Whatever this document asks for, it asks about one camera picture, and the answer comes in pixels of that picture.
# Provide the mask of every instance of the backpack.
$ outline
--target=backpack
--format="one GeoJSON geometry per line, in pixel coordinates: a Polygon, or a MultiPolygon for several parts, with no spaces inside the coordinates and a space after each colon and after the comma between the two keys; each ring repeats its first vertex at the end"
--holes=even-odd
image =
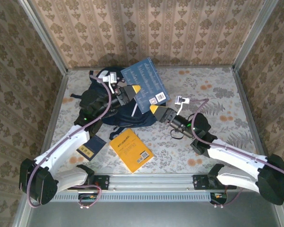
{"type": "MultiPolygon", "coordinates": [[[[123,78],[123,75],[121,73],[121,70],[123,69],[124,68],[122,67],[106,67],[102,69],[96,75],[96,77],[102,78],[104,76],[109,75],[110,72],[116,72],[117,83],[112,84],[112,87],[113,89],[116,89],[118,87],[123,87],[125,84],[125,79],[123,78]]],[[[103,85],[97,82],[95,79],[92,79],[91,77],[90,80],[91,80],[91,85],[89,86],[89,90],[93,89],[97,91],[100,97],[106,97],[107,91],[105,90],[103,85]]],[[[71,94],[71,97],[80,98],[80,96],[74,94],[71,94]]],[[[109,136],[110,140],[112,140],[114,136],[120,134],[125,128],[138,128],[138,127],[151,126],[157,121],[157,119],[151,113],[151,111],[142,114],[138,107],[136,108],[136,111],[132,116],[135,105],[136,101],[133,99],[128,104],[119,107],[114,115],[110,115],[109,117],[104,116],[101,119],[101,121],[104,124],[115,125],[116,127],[114,128],[114,130],[119,127],[115,132],[112,132],[110,134],[109,136]]]]}

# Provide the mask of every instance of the blue book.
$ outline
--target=blue book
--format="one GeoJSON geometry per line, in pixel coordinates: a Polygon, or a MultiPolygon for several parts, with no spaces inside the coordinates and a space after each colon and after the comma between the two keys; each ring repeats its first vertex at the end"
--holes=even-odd
{"type": "Polygon", "coordinates": [[[170,100],[150,58],[122,70],[121,73],[127,85],[141,86],[135,100],[142,114],[149,111],[151,105],[160,105],[170,100]]]}

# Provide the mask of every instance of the cable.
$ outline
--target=cable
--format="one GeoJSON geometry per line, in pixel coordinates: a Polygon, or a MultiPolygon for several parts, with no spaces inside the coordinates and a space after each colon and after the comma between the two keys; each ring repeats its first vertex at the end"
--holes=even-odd
{"type": "Polygon", "coordinates": [[[31,187],[31,184],[32,184],[32,180],[34,178],[34,175],[35,173],[37,172],[38,168],[67,140],[69,140],[73,135],[75,135],[76,133],[84,130],[85,128],[91,126],[92,124],[94,124],[95,122],[97,122],[98,120],[100,120],[109,110],[110,108],[110,105],[111,105],[111,102],[112,102],[112,96],[110,94],[110,90],[109,88],[107,87],[107,85],[99,78],[95,77],[95,76],[92,76],[90,75],[90,77],[92,79],[95,79],[97,80],[99,83],[101,83],[104,88],[106,89],[107,93],[108,93],[108,104],[107,104],[107,108],[105,109],[105,111],[100,114],[99,117],[97,117],[96,119],[94,119],[92,122],[84,125],[83,127],[77,129],[76,131],[74,131],[73,133],[71,133],[68,137],[64,138],[60,143],[58,143],[53,149],[51,152],[49,152],[42,160],[41,162],[34,168],[33,172],[31,173],[30,177],[29,177],[29,180],[28,180],[28,183],[27,183],[27,202],[28,204],[32,207],[32,208],[37,208],[39,206],[41,206],[41,204],[33,204],[32,201],[30,200],[30,187],[31,187]]]}
{"type": "Polygon", "coordinates": [[[243,191],[243,188],[241,188],[241,190],[239,191],[239,193],[235,196],[235,198],[233,198],[231,201],[229,201],[228,203],[223,204],[223,206],[228,206],[231,205],[241,194],[241,192],[243,191]]]}
{"type": "Polygon", "coordinates": [[[221,208],[225,207],[225,206],[228,206],[228,205],[231,205],[232,203],[234,203],[234,201],[236,201],[236,199],[238,199],[238,197],[240,196],[240,194],[242,193],[243,191],[243,188],[241,188],[241,190],[239,191],[239,193],[235,196],[235,198],[233,198],[231,201],[229,201],[228,203],[225,203],[225,204],[221,204],[219,203],[217,200],[214,200],[212,199],[212,201],[214,201],[216,203],[216,205],[219,205],[221,208]]]}
{"type": "Polygon", "coordinates": [[[97,198],[95,199],[95,201],[93,201],[90,205],[88,206],[84,206],[82,204],[82,199],[86,196],[82,196],[78,202],[79,205],[81,205],[81,208],[85,207],[85,208],[90,208],[91,206],[95,205],[96,202],[98,202],[98,200],[100,199],[101,195],[102,195],[102,189],[101,187],[99,187],[98,185],[95,185],[95,184],[90,184],[90,185],[77,185],[75,186],[76,188],[87,188],[87,187],[95,187],[98,189],[98,195],[97,195],[97,198]]]}
{"type": "Polygon", "coordinates": [[[250,159],[252,159],[252,160],[255,160],[255,161],[259,162],[259,163],[262,163],[262,164],[264,164],[264,165],[267,165],[268,167],[270,167],[270,168],[272,168],[272,169],[274,169],[274,170],[276,170],[276,171],[279,171],[280,173],[284,174],[284,170],[282,170],[282,169],[280,169],[280,168],[278,168],[278,167],[276,167],[276,166],[274,166],[274,165],[272,165],[272,164],[270,164],[270,163],[268,163],[268,162],[265,162],[265,161],[263,161],[263,160],[261,160],[261,159],[257,159],[256,157],[253,157],[252,155],[245,154],[245,153],[243,153],[243,152],[241,152],[241,151],[239,151],[239,150],[236,150],[236,149],[234,149],[234,148],[226,147],[226,146],[223,146],[223,145],[220,145],[220,144],[210,143],[210,142],[207,142],[207,141],[205,141],[205,140],[199,138],[199,137],[197,136],[197,134],[195,133],[195,131],[193,130],[193,128],[194,128],[194,123],[195,123],[195,118],[196,118],[197,114],[200,112],[200,110],[203,108],[203,106],[205,106],[205,104],[206,104],[208,101],[209,101],[208,98],[201,99],[201,100],[193,100],[193,101],[192,101],[192,102],[203,102],[203,103],[199,106],[199,108],[197,109],[197,111],[196,111],[196,113],[194,114],[194,117],[193,117],[193,119],[192,119],[192,121],[191,121],[191,130],[192,130],[192,133],[193,133],[194,137],[195,137],[198,141],[200,141],[200,142],[202,142],[202,143],[205,143],[205,144],[208,144],[208,145],[211,145],[211,146],[216,146],[216,147],[220,147],[220,148],[223,148],[223,149],[231,150],[232,152],[234,152],[234,153],[236,153],[236,154],[239,154],[239,155],[248,157],[248,158],[250,158],[250,159]]]}
{"type": "Polygon", "coordinates": [[[176,140],[181,140],[181,139],[183,139],[184,135],[183,135],[182,137],[174,137],[174,136],[172,135],[172,132],[173,132],[173,131],[176,131],[176,130],[175,130],[175,129],[172,129],[172,130],[170,131],[170,137],[171,137],[171,138],[176,139],[176,140]]]}
{"type": "Polygon", "coordinates": [[[194,113],[192,113],[191,115],[188,116],[187,121],[191,121],[191,120],[189,119],[191,116],[194,116],[194,113]]]}

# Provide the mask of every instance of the floral tablecloth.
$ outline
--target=floral tablecloth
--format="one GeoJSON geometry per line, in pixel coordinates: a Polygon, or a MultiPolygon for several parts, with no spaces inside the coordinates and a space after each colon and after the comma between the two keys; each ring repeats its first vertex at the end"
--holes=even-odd
{"type": "MultiPolygon", "coordinates": [[[[210,101],[201,112],[212,126],[210,133],[236,147],[256,152],[230,68],[158,69],[158,73],[171,98],[167,102],[168,107],[179,108],[174,104],[175,97],[178,95],[189,97],[191,100],[209,98],[210,101]]],[[[80,95],[90,86],[88,70],[69,71],[68,75],[69,81],[52,145],[70,129],[78,117],[80,100],[71,98],[70,94],[80,95]]],[[[197,110],[198,105],[200,104],[184,105],[181,115],[188,117],[197,110]]],[[[135,174],[204,173],[208,172],[214,164],[220,163],[215,159],[197,155],[189,146],[191,140],[188,138],[184,137],[181,141],[172,139],[169,134],[171,129],[160,122],[150,127],[133,129],[154,153],[154,158],[135,174]]],[[[113,126],[103,125],[97,135],[109,142],[109,134],[112,131],[113,126]]],[[[81,163],[98,174],[130,174],[108,143],[90,162],[74,151],[60,170],[70,169],[81,163]]]]}

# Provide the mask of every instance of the book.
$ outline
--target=book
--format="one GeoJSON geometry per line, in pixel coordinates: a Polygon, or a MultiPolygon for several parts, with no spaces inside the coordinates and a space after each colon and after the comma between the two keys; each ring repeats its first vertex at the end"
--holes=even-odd
{"type": "Polygon", "coordinates": [[[168,92],[150,58],[121,70],[121,73],[127,85],[141,86],[135,100],[142,114],[149,111],[151,105],[160,105],[170,100],[168,92]]]}
{"type": "Polygon", "coordinates": [[[88,161],[91,161],[105,145],[106,142],[99,136],[95,135],[86,143],[81,145],[76,151],[84,156],[88,161]]]}
{"type": "Polygon", "coordinates": [[[153,157],[153,153],[131,129],[114,138],[109,145],[132,173],[153,157]]]}

